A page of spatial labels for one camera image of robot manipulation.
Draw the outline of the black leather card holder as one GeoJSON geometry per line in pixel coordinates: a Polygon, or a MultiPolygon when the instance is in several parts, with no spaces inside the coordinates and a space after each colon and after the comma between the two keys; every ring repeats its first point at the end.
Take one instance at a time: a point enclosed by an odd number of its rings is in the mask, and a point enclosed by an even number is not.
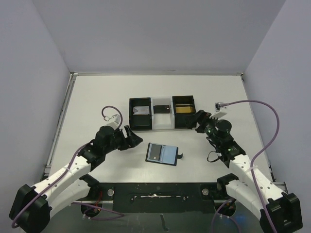
{"type": "Polygon", "coordinates": [[[149,159],[149,148],[150,148],[151,144],[156,144],[156,143],[149,143],[148,144],[148,148],[147,148],[147,152],[146,152],[146,158],[145,158],[146,162],[176,166],[177,160],[183,158],[183,154],[179,154],[179,148],[178,147],[163,145],[163,144],[157,144],[157,145],[162,146],[160,160],[159,161],[150,160],[149,159]]]}

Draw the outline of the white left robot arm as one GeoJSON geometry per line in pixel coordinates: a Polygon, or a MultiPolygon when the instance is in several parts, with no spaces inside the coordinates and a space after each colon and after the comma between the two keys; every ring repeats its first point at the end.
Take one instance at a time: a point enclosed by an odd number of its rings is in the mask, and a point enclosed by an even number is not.
{"type": "Polygon", "coordinates": [[[66,206],[84,197],[96,198],[98,181],[89,173],[105,161],[108,153],[128,150],[143,142],[129,126],[124,128],[123,132],[111,126],[100,127],[95,138],[82,145],[68,164],[33,186],[23,185],[9,213],[11,227],[22,228],[26,233],[40,233],[66,206]]]}

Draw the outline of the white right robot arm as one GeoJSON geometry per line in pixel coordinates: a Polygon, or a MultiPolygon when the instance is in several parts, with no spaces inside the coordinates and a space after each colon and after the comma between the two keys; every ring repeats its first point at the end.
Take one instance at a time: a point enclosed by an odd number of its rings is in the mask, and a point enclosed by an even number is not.
{"type": "Polygon", "coordinates": [[[219,197],[236,199],[258,220],[265,233],[293,233],[302,229],[299,198],[269,180],[231,135],[232,125],[219,119],[220,112],[203,110],[186,117],[186,126],[204,133],[220,161],[231,171],[217,180],[219,197]]]}

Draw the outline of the gold credit card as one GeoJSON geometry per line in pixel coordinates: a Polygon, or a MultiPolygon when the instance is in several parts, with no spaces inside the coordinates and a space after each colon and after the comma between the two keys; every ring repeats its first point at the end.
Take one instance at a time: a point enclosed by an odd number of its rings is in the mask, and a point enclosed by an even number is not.
{"type": "Polygon", "coordinates": [[[191,104],[176,104],[175,112],[177,114],[190,114],[195,113],[195,107],[191,104]]]}

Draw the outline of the silver credit card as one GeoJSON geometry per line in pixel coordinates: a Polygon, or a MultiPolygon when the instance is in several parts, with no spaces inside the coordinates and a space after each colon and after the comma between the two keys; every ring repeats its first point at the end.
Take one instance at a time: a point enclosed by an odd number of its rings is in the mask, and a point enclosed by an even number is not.
{"type": "Polygon", "coordinates": [[[149,115],[150,108],[149,106],[134,106],[133,107],[133,114],[134,115],[149,115]]]}

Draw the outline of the black credit card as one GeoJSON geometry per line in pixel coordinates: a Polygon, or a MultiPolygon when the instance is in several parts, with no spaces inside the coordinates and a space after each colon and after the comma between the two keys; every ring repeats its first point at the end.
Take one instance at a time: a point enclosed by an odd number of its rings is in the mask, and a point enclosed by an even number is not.
{"type": "Polygon", "coordinates": [[[154,114],[169,114],[170,112],[169,105],[154,105],[154,114]]]}

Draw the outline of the black right bin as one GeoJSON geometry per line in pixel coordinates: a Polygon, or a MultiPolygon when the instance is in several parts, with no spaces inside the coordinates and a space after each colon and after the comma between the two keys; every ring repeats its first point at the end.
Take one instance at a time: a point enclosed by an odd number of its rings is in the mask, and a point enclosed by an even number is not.
{"type": "Polygon", "coordinates": [[[189,117],[196,113],[194,97],[190,96],[172,96],[174,128],[175,129],[193,129],[195,123],[189,120],[189,117]]]}

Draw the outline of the black bin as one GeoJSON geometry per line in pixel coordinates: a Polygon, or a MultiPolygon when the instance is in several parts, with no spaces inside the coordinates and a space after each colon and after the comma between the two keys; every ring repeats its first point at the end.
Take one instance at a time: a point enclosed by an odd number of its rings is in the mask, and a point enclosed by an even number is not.
{"type": "Polygon", "coordinates": [[[129,99],[129,126],[133,131],[147,131],[152,129],[151,98],[130,98],[129,99]],[[134,115],[134,106],[149,106],[149,115],[134,115]]]}
{"type": "Polygon", "coordinates": [[[196,113],[194,97],[190,96],[172,96],[174,128],[175,129],[193,129],[195,123],[189,120],[189,117],[196,113]]]}

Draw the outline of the black left bin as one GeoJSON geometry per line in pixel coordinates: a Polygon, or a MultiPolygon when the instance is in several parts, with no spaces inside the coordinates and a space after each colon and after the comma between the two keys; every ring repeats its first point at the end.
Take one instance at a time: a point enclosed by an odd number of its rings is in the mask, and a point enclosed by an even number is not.
{"type": "Polygon", "coordinates": [[[151,98],[130,98],[129,99],[129,126],[133,131],[147,131],[152,129],[151,98]],[[149,106],[149,115],[134,115],[134,106],[149,106]]]}

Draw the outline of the white middle bin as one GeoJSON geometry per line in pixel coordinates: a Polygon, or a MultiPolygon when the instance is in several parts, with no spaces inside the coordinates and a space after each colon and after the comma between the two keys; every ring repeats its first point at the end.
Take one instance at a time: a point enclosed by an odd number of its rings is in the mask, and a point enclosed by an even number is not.
{"type": "Polygon", "coordinates": [[[169,131],[175,129],[172,97],[152,97],[151,111],[152,130],[169,131]],[[154,105],[169,105],[171,112],[169,114],[154,114],[154,105]]]}

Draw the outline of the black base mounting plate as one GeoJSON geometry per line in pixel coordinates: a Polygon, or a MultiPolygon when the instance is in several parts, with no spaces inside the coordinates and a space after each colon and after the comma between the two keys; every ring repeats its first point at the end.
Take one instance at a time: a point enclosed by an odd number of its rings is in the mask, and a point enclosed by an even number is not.
{"type": "Polygon", "coordinates": [[[230,197],[216,183],[100,183],[80,201],[112,205],[120,213],[212,214],[230,197]]]}

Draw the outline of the aluminium frame rail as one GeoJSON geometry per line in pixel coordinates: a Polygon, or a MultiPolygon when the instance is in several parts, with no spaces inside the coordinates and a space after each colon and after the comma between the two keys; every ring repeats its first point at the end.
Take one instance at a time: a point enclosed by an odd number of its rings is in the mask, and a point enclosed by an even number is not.
{"type": "Polygon", "coordinates": [[[60,136],[60,133],[61,133],[61,130],[62,130],[62,126],[63,126],[64,119],[65,119],[65,116],[66,116],[67,108],[68,108],[69,101],[70,101],[70,98],[71,98],[71,95],[72,95],[72,91],[73,91],[73,88],[74,88],[76,77],[77,77],[77,73],[76,72],[71,72],[70,73],[70,78],[69,78],[68,86],[67,86],[67,89],[66,89],[64,101],[63,101],[62,108],[61,108],[61,111],[60,111],[60,115],[59,115],[59,118],[58,118],[55,135],[54,135],[54,138],[53,138],[53,141],[52,141],[52,147],[51,147],[51,150],[50,150],[50,153],[49,153],[49,156],[48,156],[48,159],[47,159],[47,163],[45,165],[45,169],[44,169],[44,172],[43,172],[44,176],[48,176],[49,175],[51,167],[52,167],[53,157],[54,157],[54,154],[55,154],[55,150],[57,148],[59,136],[60,136]]]}

